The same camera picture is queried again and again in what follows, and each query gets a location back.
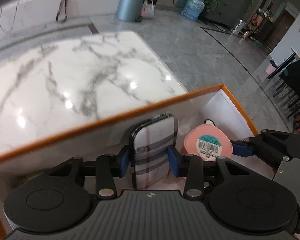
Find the trash can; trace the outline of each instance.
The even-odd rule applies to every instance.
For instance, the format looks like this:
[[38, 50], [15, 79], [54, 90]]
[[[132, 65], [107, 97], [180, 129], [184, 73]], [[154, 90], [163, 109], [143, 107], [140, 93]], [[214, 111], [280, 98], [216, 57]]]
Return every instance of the trash can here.
[[117, 19], [123, 22], [134, 22], [141, 17], [143, 0], [120, 0]]

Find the pink bag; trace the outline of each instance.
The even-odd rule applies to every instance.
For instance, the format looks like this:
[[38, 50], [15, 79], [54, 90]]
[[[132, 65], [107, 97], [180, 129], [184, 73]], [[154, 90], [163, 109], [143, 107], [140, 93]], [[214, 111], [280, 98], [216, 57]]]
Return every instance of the pink bag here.
[[154, 4], [153, 0], [149, 0], [151, 4], [148, 3], [148, 0], [144, 0], [143, 7], [141, 10], [141, 17], [145, 19], [154, 18]]

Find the small logo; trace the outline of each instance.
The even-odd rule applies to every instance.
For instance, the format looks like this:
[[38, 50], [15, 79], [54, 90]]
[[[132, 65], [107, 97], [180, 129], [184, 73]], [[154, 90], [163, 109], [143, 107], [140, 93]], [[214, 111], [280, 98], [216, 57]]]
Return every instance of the small logo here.
[[151, 192], [151, 193], [148, 193], [146, 196], [149, 198], [153, 198], [153, 197], [155, 197], [155, 194]]

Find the table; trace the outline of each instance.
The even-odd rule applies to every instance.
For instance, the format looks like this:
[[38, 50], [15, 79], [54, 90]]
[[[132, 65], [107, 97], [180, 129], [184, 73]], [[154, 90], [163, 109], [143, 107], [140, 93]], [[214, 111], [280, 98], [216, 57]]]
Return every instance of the table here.
[[43, 44], [0, 62], [0, 154], [186, 92], [134, 32]]

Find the plaid phone case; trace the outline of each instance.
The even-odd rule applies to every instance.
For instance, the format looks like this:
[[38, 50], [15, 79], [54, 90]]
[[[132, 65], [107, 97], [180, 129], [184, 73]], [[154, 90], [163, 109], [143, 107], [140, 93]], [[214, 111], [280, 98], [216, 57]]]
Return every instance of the plaid phone case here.
[[178, 119], [163, 114], [135, 127], [130, 133], [130, 161], [135, 189], [144, 189], [167, 177], [168, 146], [175, 146]]

